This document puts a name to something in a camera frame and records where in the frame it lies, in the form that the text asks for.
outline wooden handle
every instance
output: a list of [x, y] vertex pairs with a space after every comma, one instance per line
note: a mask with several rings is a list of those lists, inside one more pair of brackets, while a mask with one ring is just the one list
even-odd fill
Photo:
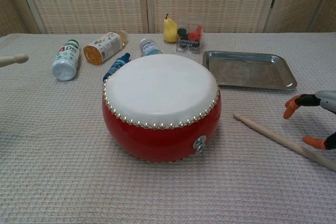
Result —
[[24, 63], [29, 59], [27, 55], [19, 54], [14, 56], [0, 57], [0, 67], [8, 66], [14, 63]]
[[270, 139], [284, 145], [285, 147], [295, 151], [296, 153], [299, 153], [302, 156], [307, 157], [307, 158], [319, 163], [320, 165], [323, 165], [326, 168], [329, 168], [329, 169], [333, 170], [334, 172], [336, 172], [336, 163], [333, 160], [330, 160], [328, 158], [325, 158], [325, 157], [321, 156], [320, 154], [312, 152], [312, 151], [302, 147], [301, 145], [291, 141], [290, 139], [288, 139], [284, 136], [281, 136], [276, 132], [273, 132], [272, 130], [266, 128], [265, 126], [252, 121], [249, 118], [246, 118], [246, 117], [244, 117], [242, 115], [239, 115], [239, 114], [236, 114], [236, 113], [233, 114], [233, 117], [234, 117], [234, 119], [243, 122], [244, 124], [249, 126], [251, 129], [261, 133], [262, 135], [265, 135], [268, 138], [270, 138]]

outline plastic bottle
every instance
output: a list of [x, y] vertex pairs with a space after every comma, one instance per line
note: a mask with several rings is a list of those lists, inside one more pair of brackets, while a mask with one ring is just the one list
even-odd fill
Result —
[[140, 50], [142, 56], [158, 55], [163, 53], [151, 39], [142, 39], [140, 41]]
[[52, 64], [53, 75], [60, 81], [71, 80], [76, 75], [79, 59], [79, 44], [76, 40], [68, 40], [58, 51]]
[[127, 62], [130, 61], [130, 54], [127, 52], [122, 57], [118, 58], [113, 65], [110, 67], [109, 71], [104, 75], [103, 81], [105, 81], [109, 76], [113, 75], [119, 68], [124, 66]]
[[112, 31], [84, 47], [86, 60], [93, 65], [101, 65], [125, 47], [128, 34], [124, 30]]

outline bottle cap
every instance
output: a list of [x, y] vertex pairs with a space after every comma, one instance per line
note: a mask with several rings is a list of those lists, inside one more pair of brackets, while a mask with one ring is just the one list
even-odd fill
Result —
[[126, 54], [124, 54], [123, 56], [121, 56], [119, 59], [122, 59], [123, 61], [125, 61], [126, 63], [130, 61], [130, 54], [127, 52]]
[[51, 70], [56, 79], [60, 81], [71, 80], [76, 75], [75, 67], [66, 61], [55, 61], [54, 64], [52, 64]]

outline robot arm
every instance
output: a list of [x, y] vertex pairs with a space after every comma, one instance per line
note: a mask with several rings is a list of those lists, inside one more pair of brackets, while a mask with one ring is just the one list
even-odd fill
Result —
[[[336, 91], [318, 91], [315, 94], [300, 94], [286, 102], [285, 119], [290, 118], [295, 110], [301, 106], [321, 106], [336, 114]], [[313, 136], [304, 136], [302, 140], [315, 148], [331, 150], [336, 148], [336, 133], [327, 139], [319, 139]]]

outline orange juice bottle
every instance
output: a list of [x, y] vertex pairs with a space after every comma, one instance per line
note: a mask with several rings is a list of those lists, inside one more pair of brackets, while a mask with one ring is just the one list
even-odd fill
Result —
[[112, 31], [84, 47], [86, 60], [100, 65], [125, 47], [128, 34], [124, 30]]

